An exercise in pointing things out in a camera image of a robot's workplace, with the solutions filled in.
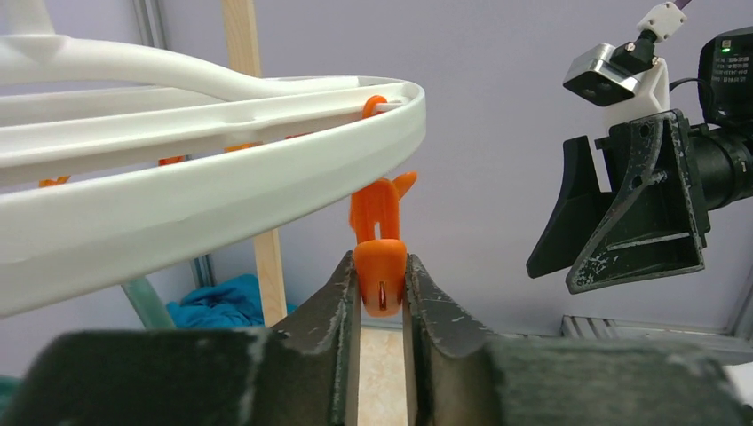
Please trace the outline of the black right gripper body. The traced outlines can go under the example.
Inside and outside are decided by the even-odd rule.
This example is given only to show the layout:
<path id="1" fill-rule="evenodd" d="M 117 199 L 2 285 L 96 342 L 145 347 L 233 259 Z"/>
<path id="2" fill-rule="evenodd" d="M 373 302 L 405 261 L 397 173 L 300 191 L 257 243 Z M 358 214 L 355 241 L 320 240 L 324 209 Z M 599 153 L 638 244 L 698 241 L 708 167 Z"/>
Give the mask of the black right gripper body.
<path id="1" fill-rule="evenodd" d="M 688 120 L 678 110 L 617 124 L 596 142 L 614 200 L 594 253 L 621 265 L 701 265 L 710 229 Z"/>

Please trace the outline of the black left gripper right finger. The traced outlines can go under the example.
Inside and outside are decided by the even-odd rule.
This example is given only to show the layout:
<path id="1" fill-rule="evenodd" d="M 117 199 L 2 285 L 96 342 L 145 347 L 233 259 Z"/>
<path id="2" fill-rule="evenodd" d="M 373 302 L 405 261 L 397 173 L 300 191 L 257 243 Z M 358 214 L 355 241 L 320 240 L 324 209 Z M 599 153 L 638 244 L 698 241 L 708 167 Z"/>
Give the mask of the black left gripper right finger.
<path id="1" fill-rule="evenodd" d="M 749 425 L 751 407 L 703 349 L 678 342 L 495 333 L 405 271 L 411 425 Z"/>

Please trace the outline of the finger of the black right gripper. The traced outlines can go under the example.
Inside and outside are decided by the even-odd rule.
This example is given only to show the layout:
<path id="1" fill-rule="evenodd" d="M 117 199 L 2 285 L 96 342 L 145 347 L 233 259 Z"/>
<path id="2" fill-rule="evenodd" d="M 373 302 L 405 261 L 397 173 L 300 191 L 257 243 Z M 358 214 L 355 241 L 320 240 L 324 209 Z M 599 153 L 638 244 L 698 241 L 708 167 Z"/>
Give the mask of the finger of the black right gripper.
<path id="1" fill-rule="evenodd" d="M 572 267 L 614 200 L 599 187 L 586 136 L 566 140 L 563 155 L 558 199 L 526 262 L 532 279 Z"/>
<path id="2" fill-rule="evenodd" d="M 619 125 L 597 147 L 611 202 L 567 274 L 568 290 L 699 271 L 705 200 L 686 127 Z"/>

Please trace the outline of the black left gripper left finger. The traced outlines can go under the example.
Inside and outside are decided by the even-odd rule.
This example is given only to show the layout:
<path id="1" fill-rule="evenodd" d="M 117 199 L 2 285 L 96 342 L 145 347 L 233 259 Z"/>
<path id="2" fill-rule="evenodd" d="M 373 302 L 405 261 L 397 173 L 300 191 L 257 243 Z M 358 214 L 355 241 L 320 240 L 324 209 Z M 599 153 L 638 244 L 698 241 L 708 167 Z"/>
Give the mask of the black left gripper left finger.
<path id="1" fill-rule="evenodd" d="M 272 327 L 87 330 L 36 358 L 4 425 L 354 425 L 353 257 Z"/>

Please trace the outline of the orange clothes peg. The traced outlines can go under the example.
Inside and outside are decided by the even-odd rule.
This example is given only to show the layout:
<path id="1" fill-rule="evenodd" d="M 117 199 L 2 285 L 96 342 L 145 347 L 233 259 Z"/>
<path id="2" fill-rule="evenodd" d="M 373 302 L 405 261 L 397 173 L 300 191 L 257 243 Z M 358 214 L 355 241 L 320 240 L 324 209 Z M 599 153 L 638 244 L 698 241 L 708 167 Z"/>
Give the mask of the orange clothes peg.
<path id="1" fill-rule="evenodd" d="M 408 249 L 400 237 L 400 200 L 417 177 L 410 171 L 394 179 L 379 178 L 351 195 L 353 261 L 364 309 L 374 318 L 391 317 L 401 310 Z"/>

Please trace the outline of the white round clip hanger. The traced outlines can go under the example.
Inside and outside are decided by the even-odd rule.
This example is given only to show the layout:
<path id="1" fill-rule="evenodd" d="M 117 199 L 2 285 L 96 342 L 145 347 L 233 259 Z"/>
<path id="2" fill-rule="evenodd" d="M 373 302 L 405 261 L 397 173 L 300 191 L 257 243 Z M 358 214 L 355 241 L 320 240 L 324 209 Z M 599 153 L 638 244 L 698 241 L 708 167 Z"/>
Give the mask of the white round clip hanger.
<path id="1" fill-rule="evenodd" d="M 1 99 L 1 314 L 124 283 L 339 201 L 426 132 L 417 83 L 260 79 L 181 53 L 58 34 L 4 1 L 1 83 L 118 89 Z"/>

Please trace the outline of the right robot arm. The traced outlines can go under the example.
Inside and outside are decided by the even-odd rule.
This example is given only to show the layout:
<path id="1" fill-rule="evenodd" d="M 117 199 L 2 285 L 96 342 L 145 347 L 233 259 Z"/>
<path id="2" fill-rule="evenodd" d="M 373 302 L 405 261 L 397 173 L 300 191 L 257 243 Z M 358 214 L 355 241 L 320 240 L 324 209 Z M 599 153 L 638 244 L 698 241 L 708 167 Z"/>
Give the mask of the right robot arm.
<path id="1" fill-rule="evenodd" d="M 658 41 L 644 29 L 573 61 L 565 87 L 618 117 L 603 138 L 564 142 L 559 197 L 527 260 L 530 277 L 566 270 L 578 294 L 697 272 L 709 213 L 752 195 L 751 28 L 701 49 L 697 125 L 668 104 L 674 85 Z"/>

